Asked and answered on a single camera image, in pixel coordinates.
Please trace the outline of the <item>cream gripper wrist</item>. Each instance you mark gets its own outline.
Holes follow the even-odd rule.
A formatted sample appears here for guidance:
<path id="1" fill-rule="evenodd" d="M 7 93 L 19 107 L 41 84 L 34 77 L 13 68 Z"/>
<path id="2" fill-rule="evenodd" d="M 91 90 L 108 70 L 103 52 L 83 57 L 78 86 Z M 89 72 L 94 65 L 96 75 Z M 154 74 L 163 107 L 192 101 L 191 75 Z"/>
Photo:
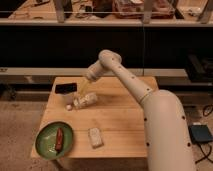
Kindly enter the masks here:
<path id="1" fill-rule="evenodd" d="M 106 69 L 101 65 L 100 61 L 96 61 L 94 64 L 90 65 L 86 70 L 85 79 L 79 87 L 78 94 L 80 97 L 83 97 L 87 89 L 89 88 L 91 82 L 96 82 L 106 73 Z"/>

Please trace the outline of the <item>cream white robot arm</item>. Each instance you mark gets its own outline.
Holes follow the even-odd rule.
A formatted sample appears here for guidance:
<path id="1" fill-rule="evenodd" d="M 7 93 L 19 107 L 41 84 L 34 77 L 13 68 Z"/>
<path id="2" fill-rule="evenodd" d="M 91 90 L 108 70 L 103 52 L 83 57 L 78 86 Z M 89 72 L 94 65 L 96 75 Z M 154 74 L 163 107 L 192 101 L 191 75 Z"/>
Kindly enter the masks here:
<path id="1" fill-rule="evenodd" d="M 168 90 L 154 90 L 121 61 L 118 53 L 102 50 L 84 77 L 95 82 L 111 71 L 141 106 L 149 171 L 196 171 L 186 115 L 179 98 Z"/>

